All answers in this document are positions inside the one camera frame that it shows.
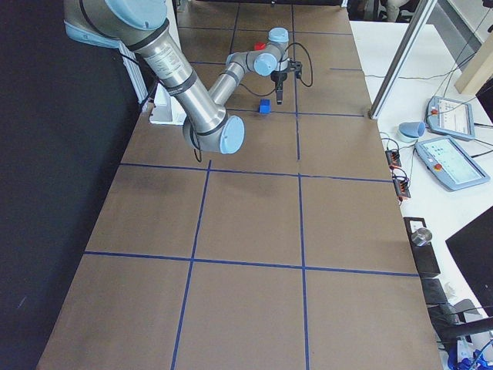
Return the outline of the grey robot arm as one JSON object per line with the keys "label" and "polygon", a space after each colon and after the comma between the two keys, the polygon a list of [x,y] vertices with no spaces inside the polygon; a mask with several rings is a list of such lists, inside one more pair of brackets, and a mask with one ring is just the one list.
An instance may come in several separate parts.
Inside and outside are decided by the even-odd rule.
{"label": "grey robot arm", "polygon": [[183,135],[197,150],[232,154],[243,144],[245,128],[224,106],[243,78],[232,62],[206,89],[169,33],[164,1],[65,1],[70,38],[97,46],[119,43],[139,54],[166,91],[182,106]]}
{"label": "grey robot arm", "polygon": [[236,52],[228,56],[226,68],[209,90],[215,103],[224,105],[248,72],[270,77],[275,83],[277,104],[283,102],[283,82],[290,63],[287,51],[289,33],[285,28],[273,28],[269,31],[268,39],[264,49]]}

